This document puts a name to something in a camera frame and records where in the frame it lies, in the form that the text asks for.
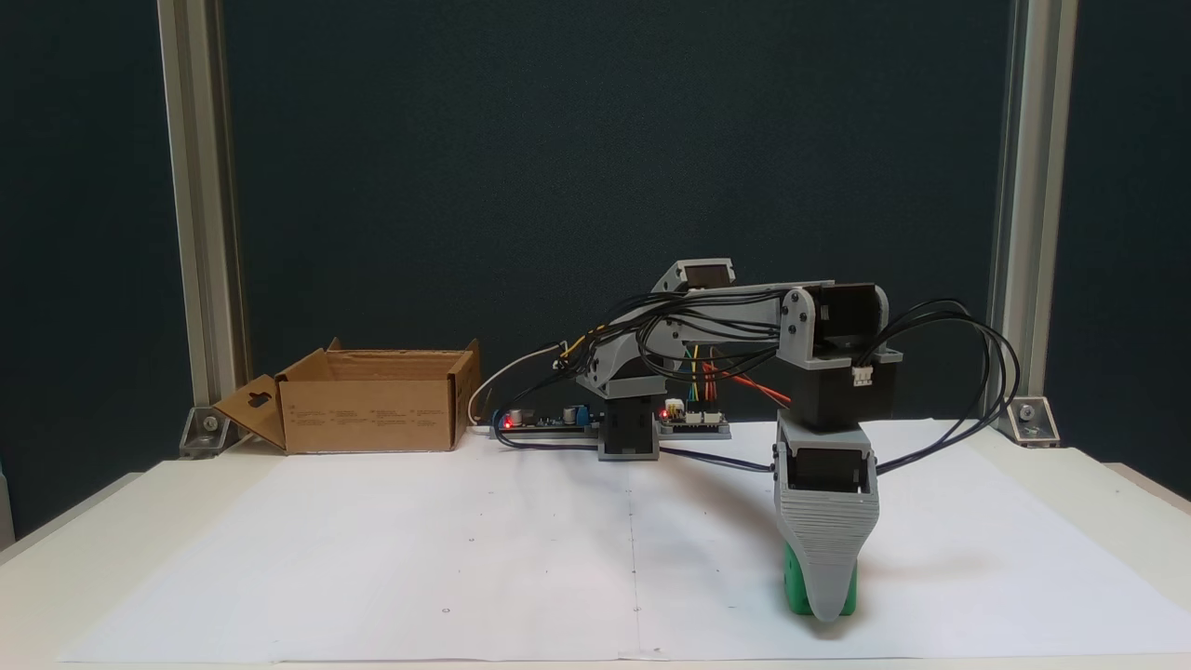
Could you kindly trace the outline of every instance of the white cable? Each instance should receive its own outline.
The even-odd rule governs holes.
[[[559,343],[557,345],[550,345],[549,347],[547,347],[544,350],[538,350],[538,351],[536,351],[536,352],[534,352],[531,355],[525,355],[522,358],[515,361],[513,363],[511,363],[511,364],[501,368],[499,371],[497,371],[495,375],[493,375],[492,377],[490,377],[484,384],[480,384],[480,388],[476,389],[474,394],[472,394],[472,399],[469,401],[467,401],[467,419],[468,419],[468,421],[472,422],[472,426],[478,426],[478,424],[475,421],[475,411],[472,409],[472,406],[475,405],[475,397],[480,395],[480,392],[482,392],[485,387],[487,387],[488,384],[492,384],[493,380],[495,380],[497,377],[500,377],[501,375],[504,375],[510,368],[512,368],[512,367],[515,367],[515,365],[517,365],[517,364],[519,364],[522,362],[529,361],[529,359],[531,359],[534,357],[540,357],[542,355],[548,355],[548,353],[557,351],[557,350],[567,351],[567,344],[566,343]]]

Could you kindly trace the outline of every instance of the yellow wire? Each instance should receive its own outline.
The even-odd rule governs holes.
[[[596,332],[598,330],[604,330],[604,326],[603,325],[597,325],[594,330],[588,330],[587,334],[591,334],[592,332]],[[587,339],[587,334],[580,334],[579,339],[575,340],[575,344],[570,345],[569,347],[567,347],[567,351],[565,351],[561,355],[559,355],[559,358],[560,359],[567,358],[567,356],[570,355],[570,352],[575,351],[575,347],[578,347],[579,345],[581,345],[582,342]]]
[[[694,381],[694,359],[699,358],[699,345],[694,346],[694,353],[691,355],[691,386],[694,387],[694,401],[699,402],[699,383]]]

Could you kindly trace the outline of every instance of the paper sheet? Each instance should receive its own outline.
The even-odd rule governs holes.
[[[866,431],[887,461],[943,426]],[[769,458],[772,424],[734,431],[682,446]],[[856,614],[796,616],[772,484],[478,437],[445,455],[291,457],[62,659],[1191,652],[1191,614],[962,445],[881,477]]]

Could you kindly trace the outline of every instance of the green block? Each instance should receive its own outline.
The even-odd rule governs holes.
[[[806,597],[806,582],[803,580],[803,568],[798,564],[798,557],[794,556],[794,550],[786,545],[786,570],[785,570],[785,582],[786,582],[786,602],[790,603],[790,610],[794,614],[813,614],[811,612],[811,601]],[[856,568],[852,569],[852,584],[848,586],[848,600],[843,601],[843,616],[848,616],[856,612]]]

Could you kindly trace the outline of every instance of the dark blue wall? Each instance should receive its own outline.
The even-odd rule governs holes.
[[[1191,5],[1077,26],[1047,395],[1070,445],[1191,495]]]
[[[152,0],[0,2],[0,464],[25,534],[191,405]]]
[[[984,309],[1008,1],[226,11],[261,372],[332,334],[475,337],[491,372],[576,338],[681,257]],[[960,412],[979,339],[956,326],[898,345],[902,414]],[[586,397],[569,394],[554,403]],[[725,400],[772,417],[755,394]]]

